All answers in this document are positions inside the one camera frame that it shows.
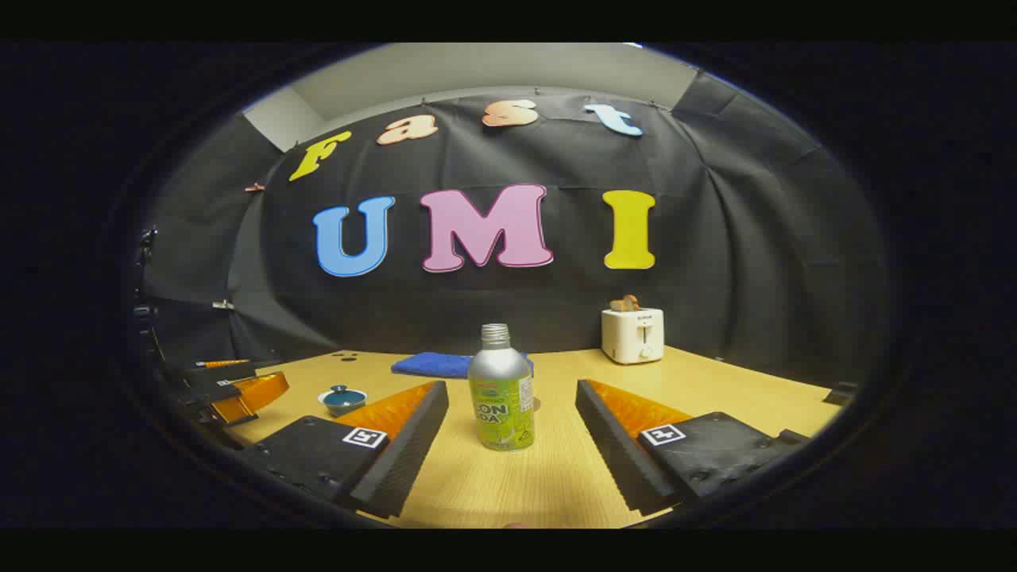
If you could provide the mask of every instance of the green bottle label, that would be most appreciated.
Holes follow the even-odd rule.
[[[514,451],[533,445],[533,378],[470,380],[477,433],[485,447]]]

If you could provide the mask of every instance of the pink letter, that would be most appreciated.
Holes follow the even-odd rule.
[[[420,204],[431,211],[431,255],[424,261],[428,272],[452,272],[463,268],[456,254],[453,235],[459,238],[473,264],[484,266],[504,234],[504,249],[498,263],[507,267],[551,264],[554,254],[544,246],[540,226],[540,199],[547,189],[539,185],[506,186],[486,217],[458,190],[425,194]]]

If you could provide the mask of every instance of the table surface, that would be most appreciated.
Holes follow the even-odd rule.
[[[432,378],[393,374],[408,355],[357,350],[259,369],[284,371],[290,389],[231,427],[253,444],[298,417],[332,419],[317,397],[335,385],[367,393],[368,403]],[[600,349],[533,353],[536,441],[523,451],[484,448],[476,437],[466,380],[445,380],[448,411],[400,517],[382,522],[413,528],[618,528],[656,517],[630,511],[576,410],[580,379],[602,382],[699,416],[723,411],[776,437],[791,430],[813,437],[840,411],[823,400],[829,389],[745,369],[672,347],[660,361],[614,363]],[[366,513],[368,518],[377,519]]]

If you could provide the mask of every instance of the white toaster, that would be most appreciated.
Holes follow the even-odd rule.
[[[664,357],[664,311],[600,312],[600,347],[618,363],[642,363]]]

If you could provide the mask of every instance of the blue towel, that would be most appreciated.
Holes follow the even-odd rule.
[[[523,357],[530,362],[530,375],[533,375],[533,361],[524,353]],[[394,374],[409,374],[411,376],[427,376],[428,378],[466,379],[470,367],[469,355],[448,355],[425,351],[397,361],[392,366]]]

